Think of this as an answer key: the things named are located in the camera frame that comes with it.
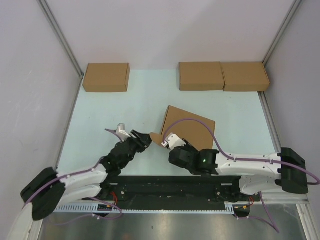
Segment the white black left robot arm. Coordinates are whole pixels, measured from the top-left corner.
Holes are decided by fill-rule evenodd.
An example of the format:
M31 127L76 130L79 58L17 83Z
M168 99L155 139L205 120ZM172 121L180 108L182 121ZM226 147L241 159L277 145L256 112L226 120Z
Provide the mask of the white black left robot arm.
M32 219L40 221L62 205L98 198L105 200L111 193L111 182L152 143L148 133L132 130L120 136L110 153L88 169L61 173L52 167L42 170L20 193L25 206L32 206Z

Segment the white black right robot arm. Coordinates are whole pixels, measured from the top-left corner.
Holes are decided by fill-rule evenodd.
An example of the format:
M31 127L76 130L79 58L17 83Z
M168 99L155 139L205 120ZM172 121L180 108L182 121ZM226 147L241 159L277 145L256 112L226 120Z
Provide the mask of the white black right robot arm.
M269 155L223 154L215 149L197 150L176 134L169 136L164 147L170 149L168 161L196 176L236 176L239 182L230 188L231 196L242 201L258 192L282 189L291 194L309 192L305 160L293 149L281 148Z

